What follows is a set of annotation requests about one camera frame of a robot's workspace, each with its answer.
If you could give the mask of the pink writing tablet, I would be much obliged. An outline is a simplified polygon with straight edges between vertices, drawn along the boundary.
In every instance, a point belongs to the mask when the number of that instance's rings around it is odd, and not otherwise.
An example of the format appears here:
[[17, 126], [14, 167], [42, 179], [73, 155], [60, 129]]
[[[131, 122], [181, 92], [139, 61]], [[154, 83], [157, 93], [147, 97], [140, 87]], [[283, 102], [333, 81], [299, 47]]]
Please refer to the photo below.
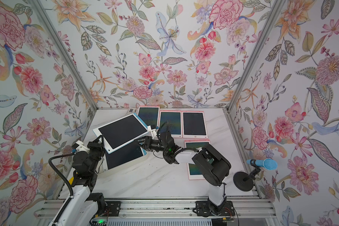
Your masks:
[[182, 112], [183, 138], [207, 139], [208, 132], [204, 112]]
[[137, 114], [147, 126], [151, 126], [152, 129], [155, 129], [159, 122], [160, 107], [140, 106]]
[[182, 114], [180, 111], [161, 111], [159, 132], [166, 132], [169, 130], [172, 137], [182, 138]]

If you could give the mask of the cream plastic storage box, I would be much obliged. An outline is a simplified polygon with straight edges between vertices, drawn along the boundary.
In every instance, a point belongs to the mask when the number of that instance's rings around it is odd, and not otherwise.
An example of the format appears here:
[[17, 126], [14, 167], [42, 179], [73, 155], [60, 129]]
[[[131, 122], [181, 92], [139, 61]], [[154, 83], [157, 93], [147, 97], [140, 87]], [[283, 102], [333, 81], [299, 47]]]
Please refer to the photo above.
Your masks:
[[105, 161], [105, 156], [104, 156], [103, 159], [99, 162], [99, 164], [98, 164], [98, 166], [97, 166], [97, 171], [98, 171], [99, 174], [102, 174], [102, 175], [105, 175], [105, 174], [106, 174], [106, 175], [110, 175], [110, 174], [114, 174], [114, 173], [116, 173], [116, 172], [119, 172], [120, 170], [124, 170], [124, 169], [126, 169], [126, 168], [129, 168], [130, 166], [133, 166], [133, 165], [135, 165], [135, 164], [137, 164], [137, 163], [140, 163], [140, 162], [142, 162], [142, 161], [144, 161], [144, 160], [146, 160], [146, 159], [147, 159], [147, 156], [144, 157], [143, 160], [134, 161], [133, 163], [129, 163], [129, 165], [127, 165], [127, 166], [123, 165], [123, 166], [120, 166], [120, 167], [115, 168], [115, 169], [112, 169], [112, 170], [103, 171], [103, 166], [104, 166], [104, 161]]

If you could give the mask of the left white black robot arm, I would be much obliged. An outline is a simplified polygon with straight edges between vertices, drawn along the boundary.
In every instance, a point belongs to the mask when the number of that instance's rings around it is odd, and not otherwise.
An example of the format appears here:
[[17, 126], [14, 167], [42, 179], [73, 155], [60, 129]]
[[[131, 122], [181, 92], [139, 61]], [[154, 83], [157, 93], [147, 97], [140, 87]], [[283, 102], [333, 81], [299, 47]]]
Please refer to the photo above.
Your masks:
[[[49, 223], [50, 226], [87, 226], [96, 215], [104, 212], [107, 204], [103, 194], [92, 192], [98, 177], [96, 169], [104, 155], [104, 144], [97, 139], [89, 142], [87, 146], [78, 141], [69, 154], [49, 159], [50, 167], [64, 181], [69, 190], [68, 197]], [[73, 158], [72, 182], [69, 182], [52, 162], [54, 159], [64, 157]]]

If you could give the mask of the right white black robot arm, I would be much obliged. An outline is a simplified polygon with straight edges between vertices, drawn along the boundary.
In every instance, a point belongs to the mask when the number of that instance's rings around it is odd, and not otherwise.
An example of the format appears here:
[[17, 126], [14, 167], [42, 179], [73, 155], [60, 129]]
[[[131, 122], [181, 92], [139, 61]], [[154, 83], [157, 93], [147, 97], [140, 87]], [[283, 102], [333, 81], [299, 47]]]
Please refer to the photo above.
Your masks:
[[157, 134], [157, 139], [145, 136], [134, 140], [139, 147], [149, 152], [162, 152], [168, 164], [194, 164], [204, 179], [209, 183], [207, 201], [196, 201], [192, 212], [199, 217], [224, 216], [232, 217], [236, 211], [226, 198], [225, 178], [229, 176], [230, 162], [212, 145], [201, 148], [181, 148], [175, 144], [170, 132]]

